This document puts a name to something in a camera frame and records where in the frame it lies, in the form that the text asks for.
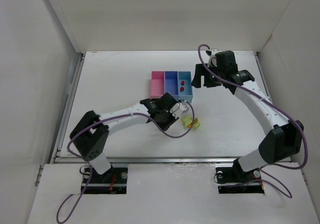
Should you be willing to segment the green yellow lego cluster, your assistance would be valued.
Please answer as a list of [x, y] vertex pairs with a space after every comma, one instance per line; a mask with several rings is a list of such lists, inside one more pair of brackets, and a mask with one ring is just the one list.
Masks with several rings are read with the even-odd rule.
[[188, 128], [188, 129], [192, 128], [194, 130], [199, 128], [201, 125], [198, 118], [197, 117], [193, 118], [192, 116], [186, 116], [181, 118], [181, 122], [185, 128]]

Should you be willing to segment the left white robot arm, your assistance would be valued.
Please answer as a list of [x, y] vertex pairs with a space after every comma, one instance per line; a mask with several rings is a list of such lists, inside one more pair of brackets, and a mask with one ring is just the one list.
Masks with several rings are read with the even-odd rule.
[[111, 134], [149, 122], [153, 122], [165, 132], [185, 111], [187, 107], [181, 101], [165, 93], [159, 99], [144, 99], [116, 112], [99, 115], [94, 111], [88, 111], [69, 137], [81, 158], [88, 162], [100, 177], [104, 177], [113, 168], [103, 154], [107, 138]]

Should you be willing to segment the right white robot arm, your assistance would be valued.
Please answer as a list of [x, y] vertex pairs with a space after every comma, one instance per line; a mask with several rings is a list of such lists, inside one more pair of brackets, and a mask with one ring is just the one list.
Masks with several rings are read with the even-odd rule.
[[212, 53], [208, 48], [206, 54], [209, 60], [196, 65], [192, 86], [223, 86], [228, 89], [248, 108], [265, 133], [254, 151], [235, 159], [232, 167], [216, 172], [222, 176], [222, 183], [246, 183], [259, 168], [299, 153], [301, 144], [306, 140], [303, 124], [275, 108], [261, 92], [253, 75], [247, 70], [238, 69], [233, 51]]

